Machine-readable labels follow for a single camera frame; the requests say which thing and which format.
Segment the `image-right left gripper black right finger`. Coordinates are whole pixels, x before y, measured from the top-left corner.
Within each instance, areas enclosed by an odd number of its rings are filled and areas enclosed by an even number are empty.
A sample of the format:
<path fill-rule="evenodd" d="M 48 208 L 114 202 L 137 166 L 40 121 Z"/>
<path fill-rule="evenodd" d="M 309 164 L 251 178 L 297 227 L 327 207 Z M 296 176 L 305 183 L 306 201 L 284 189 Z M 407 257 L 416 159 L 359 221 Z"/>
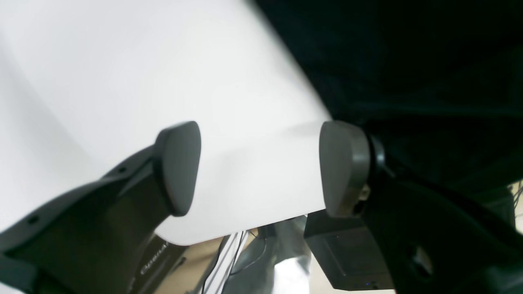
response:
<path fill-rule="evenodd" d="M 322 124 L 319 162 L 327 214 L 368 227 L 398 294 L 521 294 L 522 235 L 477 202 L 346 122 Z"/>

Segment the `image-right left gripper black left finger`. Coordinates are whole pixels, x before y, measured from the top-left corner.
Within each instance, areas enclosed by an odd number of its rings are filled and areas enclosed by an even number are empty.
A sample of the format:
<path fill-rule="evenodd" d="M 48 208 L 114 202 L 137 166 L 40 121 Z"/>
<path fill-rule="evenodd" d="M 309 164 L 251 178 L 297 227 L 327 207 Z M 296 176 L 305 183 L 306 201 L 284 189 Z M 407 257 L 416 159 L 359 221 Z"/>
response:
<path fill-rule="evenodd" d="M 125 294 L 149 239 L 194 198 L 201 133 L 194 121 L 101 179 L 34 210 L 1 233 L 1 283 L 26 294 Z"/>

